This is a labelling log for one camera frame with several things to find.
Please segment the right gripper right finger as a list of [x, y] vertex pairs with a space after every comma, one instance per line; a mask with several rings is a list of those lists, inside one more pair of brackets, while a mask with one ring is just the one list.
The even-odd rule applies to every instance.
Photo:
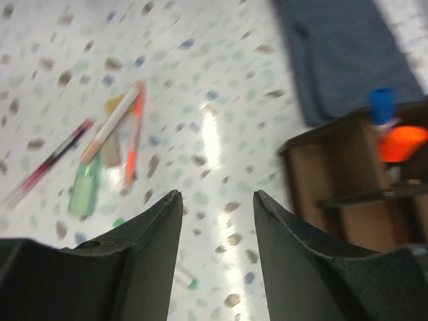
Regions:
[[426, 320], [427, 246], [379, 253], [305, 222], [264, 191], [253, 210], [272, 320]]

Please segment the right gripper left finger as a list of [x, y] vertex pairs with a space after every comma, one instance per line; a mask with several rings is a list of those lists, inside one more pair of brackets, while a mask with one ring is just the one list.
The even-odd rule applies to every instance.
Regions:
[[2, 320], [166, 320], [183, 219], [171, 191], [76, 248], [1, 240]]

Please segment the black orange highlighter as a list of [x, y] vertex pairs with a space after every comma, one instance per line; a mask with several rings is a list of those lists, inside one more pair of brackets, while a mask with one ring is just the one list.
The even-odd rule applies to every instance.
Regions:
[[398, 126], [381, 137], [379, 156], [385, 163], [407, 161], [427, 142], [427, 129], [420, 126]]

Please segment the blue capped white marker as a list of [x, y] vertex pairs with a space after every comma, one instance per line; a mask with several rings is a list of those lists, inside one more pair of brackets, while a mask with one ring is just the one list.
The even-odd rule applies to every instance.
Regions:
[[370, 120], [381, 130], [388, 130], [397, 123], [395, 93], [392, 88], [378, 88], [368, 94]]

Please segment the green capped white marker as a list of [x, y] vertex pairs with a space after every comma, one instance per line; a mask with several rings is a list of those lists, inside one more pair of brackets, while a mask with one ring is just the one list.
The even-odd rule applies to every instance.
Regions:
[[195, 290], [199, 285], [196, 276], [186, 267], [179, 264], [177, 264], [175, 268], [175, 279], [189, 290]]

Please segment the brown wooden desk organizer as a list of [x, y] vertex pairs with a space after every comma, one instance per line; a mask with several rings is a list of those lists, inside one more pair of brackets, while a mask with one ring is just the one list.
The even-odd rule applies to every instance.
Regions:
[[366, 108], [289, 139], [278, 151], [295, 215], [373, 251], [427, 241], [427, 146], [382, 160]]

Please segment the orange gel pen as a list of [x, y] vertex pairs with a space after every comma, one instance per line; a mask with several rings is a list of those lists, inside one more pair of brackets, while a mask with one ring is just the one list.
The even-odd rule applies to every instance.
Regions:
[[133, 118], [133, 132], [130, 141], [130, 148], [128, 151], [127, 165], [126, 165], [126, 176], [125, 176], [125, 188], [126, 190], [131, 190], [134, 182], [134, 174], [136, 171], [136, 159], [138, 154], [138, 144], [140, 137], [140, 129], [142, 123], [142, 107], [144, 104], [144, 88], [141, 88], [137, 97], [136, 104], [134, 109], [134, 118]]

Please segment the tan eraser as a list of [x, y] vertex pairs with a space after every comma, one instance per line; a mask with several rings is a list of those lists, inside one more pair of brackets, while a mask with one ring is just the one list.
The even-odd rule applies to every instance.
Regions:
[[100, 149], [102, 164], [106, 168], [118, 167], [121, 165], [120, 146], [117, 134], [114, 132], [106, 139]]

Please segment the dark red gel pen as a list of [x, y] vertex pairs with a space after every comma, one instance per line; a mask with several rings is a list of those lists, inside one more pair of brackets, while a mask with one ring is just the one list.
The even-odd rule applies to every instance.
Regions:
[[28, 177], [2, 200], [1, 206], [6, 209], [15, 208], [20, 201], [36, 186], [43, 176], [60, 160], [60, 158], [93, 126], [91, 118], [85, 119]]

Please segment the folded dark blue cloth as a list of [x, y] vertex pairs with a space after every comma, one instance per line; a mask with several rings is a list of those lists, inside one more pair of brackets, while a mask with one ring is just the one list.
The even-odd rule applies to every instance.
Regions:
[[300, 110], [320, 126], [392, 88], [396, 102], [425, 95], [374, 1], [274, 1]]

